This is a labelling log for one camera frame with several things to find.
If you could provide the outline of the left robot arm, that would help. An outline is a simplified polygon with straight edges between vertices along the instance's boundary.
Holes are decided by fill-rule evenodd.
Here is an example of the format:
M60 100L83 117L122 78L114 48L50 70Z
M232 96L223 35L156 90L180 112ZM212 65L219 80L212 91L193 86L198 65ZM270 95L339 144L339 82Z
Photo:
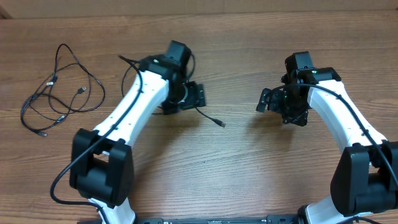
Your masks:
M127 198L134 179L132 147L156 108L168 115L206 105L203 86L189 80L192 57L173 40L164 54L127 59L137 72L132 87L104 121L75 134L70 186L97 209L98 223L134 223Z

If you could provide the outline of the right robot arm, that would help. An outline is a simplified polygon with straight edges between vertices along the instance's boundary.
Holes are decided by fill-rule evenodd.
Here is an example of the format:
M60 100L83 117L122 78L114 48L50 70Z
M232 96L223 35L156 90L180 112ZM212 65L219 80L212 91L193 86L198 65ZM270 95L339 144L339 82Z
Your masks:
M327 197L295 215L269 215L267 223L371 223L368 215L397 209L397 143L366 120L334 68L315 67L307 51L287 57L285 67L282 86L263 89L257 111L305 126L309 110L315 110L341 157Z

